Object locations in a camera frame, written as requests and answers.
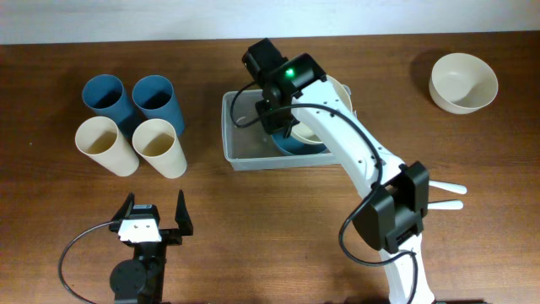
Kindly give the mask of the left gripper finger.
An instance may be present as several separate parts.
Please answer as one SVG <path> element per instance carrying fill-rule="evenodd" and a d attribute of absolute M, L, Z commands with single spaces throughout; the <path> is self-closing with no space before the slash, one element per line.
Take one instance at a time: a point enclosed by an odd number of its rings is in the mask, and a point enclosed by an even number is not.
<path fill-rule="evenodd" d="M 178 192 L 175 210 L 175 222 L 180 231 L 193 231 L 193 224 L 186 208 L 185 196 L 182 190 Z"/>
<path fill-rule="evenodd" d="M 134 206 L 134 193 L 129 193 L 122 206 L 118 209 L 115 215 L 112 217 L 112 221 L 120 221 L 126 219 L 132 212 Z"/>

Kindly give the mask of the blue bowl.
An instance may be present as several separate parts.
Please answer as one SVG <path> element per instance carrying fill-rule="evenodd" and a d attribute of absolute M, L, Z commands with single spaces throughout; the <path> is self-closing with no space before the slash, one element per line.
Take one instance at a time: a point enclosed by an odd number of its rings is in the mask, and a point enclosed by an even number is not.
<path fill-rule="evenodd" d="M 271 135 L 273 145 L 283 155 L 317 155 L 327 152 L 324 144 L 304 144 L 292 136 L 285 138 L 282 133 Z"/>

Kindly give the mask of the cream bowl front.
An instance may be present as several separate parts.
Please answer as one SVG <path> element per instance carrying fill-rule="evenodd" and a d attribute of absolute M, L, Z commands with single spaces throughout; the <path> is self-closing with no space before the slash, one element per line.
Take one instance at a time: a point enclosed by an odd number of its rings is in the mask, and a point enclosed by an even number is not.
<path fill-rule="evenodd" d="M 342 103 L 349 111 L 353 112 L 350 88 L 347 85 L 341 84 L 330 75 L 327 75 L 327 79 L 332 83 L 332 86 L 336 90 Z M 303 122 L 300 122 L 292 128 L 291 135 L 304 144 L 322 144 L 322 141 Z"/>

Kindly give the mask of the cream bowl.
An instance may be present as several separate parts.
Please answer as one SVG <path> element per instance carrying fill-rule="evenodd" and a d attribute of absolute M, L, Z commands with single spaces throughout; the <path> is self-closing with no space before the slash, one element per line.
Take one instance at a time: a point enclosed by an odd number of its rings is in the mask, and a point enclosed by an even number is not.
<path fill-rule="evenodd" d="M 429 95 L 442 110 L 465 115 L 488 106 L 497 96 L 499 82 L 483 60 L 466 53 L 441 57 L 429 77 Z"/>
<path fill-rule="evenodd" d="M 347 85 L 341 84 L 330 75 L 327 75 L 327 79 L 332 83 L 332 86 L 336 90 L 342 103 L 349 111 L 353 112 L 350 88 Z M 292 128 L 291 135 L 304 144 L 322 144 L 322 141 L 303 122 L 300 122 Z"/>

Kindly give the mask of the cream bowl back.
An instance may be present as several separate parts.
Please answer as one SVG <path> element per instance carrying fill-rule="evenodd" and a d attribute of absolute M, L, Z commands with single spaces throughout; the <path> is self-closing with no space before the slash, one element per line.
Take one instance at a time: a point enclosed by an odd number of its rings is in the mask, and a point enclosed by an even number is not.
<path fill-rule="evenodd" d="M 442 110 L 465 115 L 488 106 L 497 96 L 499 82 L 483 60 L 466 53 L 441 57 L 429 77 L 429 95 Z"/>

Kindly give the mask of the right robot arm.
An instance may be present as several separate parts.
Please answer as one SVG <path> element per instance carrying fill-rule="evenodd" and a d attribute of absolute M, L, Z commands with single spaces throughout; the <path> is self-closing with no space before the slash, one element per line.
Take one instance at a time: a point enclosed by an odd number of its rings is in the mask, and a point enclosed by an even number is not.
<path fill-rule="evenodd" d="M 262 88 L 257 121 L 268 134 L 289 136 L 304 123 L 348 173 L 362 201 L 343 222 L 338 243 L 352 225 L 381 256 L 392 303 L 432 303 L 421 255 L 423 219 L 428 213 L 429 173 L 384 148 L 343 104 L 325 71 L 307 53 L 281 55 L 265 38 L 242 57 L 254 84 Z"/>

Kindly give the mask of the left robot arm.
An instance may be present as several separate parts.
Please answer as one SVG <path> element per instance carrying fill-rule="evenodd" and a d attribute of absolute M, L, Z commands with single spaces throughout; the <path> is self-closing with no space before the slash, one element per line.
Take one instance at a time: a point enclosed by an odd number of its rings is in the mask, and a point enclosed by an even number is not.
<path fill-rule="evenodd" d="M 175 207 L 176 228 L 159 228 L 159 211 L 154 204 L 136 204 L 129 193 L 112 217 L 109 230 L 133 249 L 133 257 L 120 262 L 110 275 L 115 303 L 161 303 L 163 296 L 166 250 L 180 246 L 184 236 L 193 234 L 184 193 L 178 192 Z"/>

